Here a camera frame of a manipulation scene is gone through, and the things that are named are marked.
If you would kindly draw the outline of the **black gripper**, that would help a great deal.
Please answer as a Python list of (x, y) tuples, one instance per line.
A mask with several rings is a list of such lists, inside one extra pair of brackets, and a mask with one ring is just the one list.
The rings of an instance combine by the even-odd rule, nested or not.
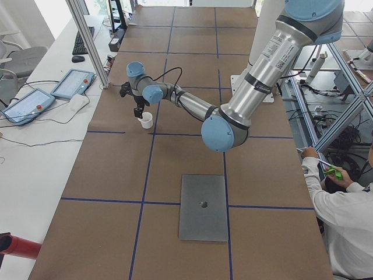
[(143, 118), (143, 109), (147, 105), (147, 100), (143, 98), (143, 96), (134, 96), (134, 100), (137, 104), (137, 108), (134, 108), (134, 116), (136, 118)]

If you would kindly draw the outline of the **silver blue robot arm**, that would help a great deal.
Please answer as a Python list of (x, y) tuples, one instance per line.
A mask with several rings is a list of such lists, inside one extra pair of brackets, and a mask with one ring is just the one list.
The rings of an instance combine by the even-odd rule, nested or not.
[(163, 99), (182, 107), (202, 122), (204, 144), (215, 152), (242, 145), (248, 138), (251, 116), (305, 46), (338, 41), (342, 35), (344, 1), (285, 1), (276, 18), (272, 37), (254, 65), (238, 78), (228, 103), (216, 107), (180, 88), (176, 83), (156, 82), (145, 74), (141, 62), (126, 67), (129, 81), (121, 86), (121, 97), (130, 95), (137, 106), (136, 118), (145, 106)]

